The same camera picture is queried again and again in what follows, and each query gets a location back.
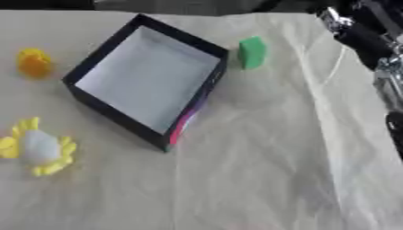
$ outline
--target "white cotton ball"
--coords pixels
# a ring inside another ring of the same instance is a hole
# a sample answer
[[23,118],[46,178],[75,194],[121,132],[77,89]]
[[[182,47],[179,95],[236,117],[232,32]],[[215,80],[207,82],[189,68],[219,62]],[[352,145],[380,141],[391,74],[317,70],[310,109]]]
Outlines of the white cotton ball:
[[52,162],[60,158],[58,139],[41,130],[28,130],[21,139],[20,153],[29,164]]

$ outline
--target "toy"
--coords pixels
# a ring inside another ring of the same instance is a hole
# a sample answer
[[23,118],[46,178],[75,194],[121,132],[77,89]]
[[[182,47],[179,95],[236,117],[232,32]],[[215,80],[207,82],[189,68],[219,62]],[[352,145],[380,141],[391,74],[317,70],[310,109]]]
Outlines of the toy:
[[244,69],[261,66],[264,63],[266,46],[259,37],[252,37],[239,42],[238,58]]
[[36,176],[51,175],[73,163],[76,143],[71,137],[53,137],[39,129],[39,118],[22,119],[13,127],[13,137],[0,139],[0,156],[21,157],[32,165]]
[[50,74],[53,64],[50,57],[40,49],[28,48],[17,57],[18,69],[32,78],[43,78]]

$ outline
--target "metal part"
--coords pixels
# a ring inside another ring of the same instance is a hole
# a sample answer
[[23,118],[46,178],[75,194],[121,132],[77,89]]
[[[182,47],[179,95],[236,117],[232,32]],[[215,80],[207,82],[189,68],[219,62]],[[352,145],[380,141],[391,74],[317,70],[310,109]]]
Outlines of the metal part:
[[403,112],[403,45],[398,42],[390,45],[394,55],[380,60],[374,86],[390,111]]
[[352,26],[354,23],[350,18],[340,16],[333,7],[328,7],[319,15],[319,18],[325,24],[327,29],[334,34],[337,34],[346,27]]

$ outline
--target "open box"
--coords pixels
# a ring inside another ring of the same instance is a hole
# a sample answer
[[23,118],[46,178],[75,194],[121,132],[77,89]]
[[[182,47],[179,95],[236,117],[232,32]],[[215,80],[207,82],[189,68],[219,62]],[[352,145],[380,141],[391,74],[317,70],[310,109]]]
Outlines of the open box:
[[168,151],[227,60],[226,49],[138,14],[63,81],[79,101]]

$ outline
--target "table surface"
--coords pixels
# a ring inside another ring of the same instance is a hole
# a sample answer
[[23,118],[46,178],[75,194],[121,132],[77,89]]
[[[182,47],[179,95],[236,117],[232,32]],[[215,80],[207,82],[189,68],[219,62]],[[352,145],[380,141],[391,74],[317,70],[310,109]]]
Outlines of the table surface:
[[[76,162],[33,178],[0,161],[8,229],[401,229],[403,167],[372,73],[307,14],[152,15],[236,50],[261,36],[269,57],[228,72],[164,155],[77,102],[59,81],[132,13],[0,12],[0,130],[39,116],[70,135]],[[57,63],[46,81],[15,70],[20,49]]]

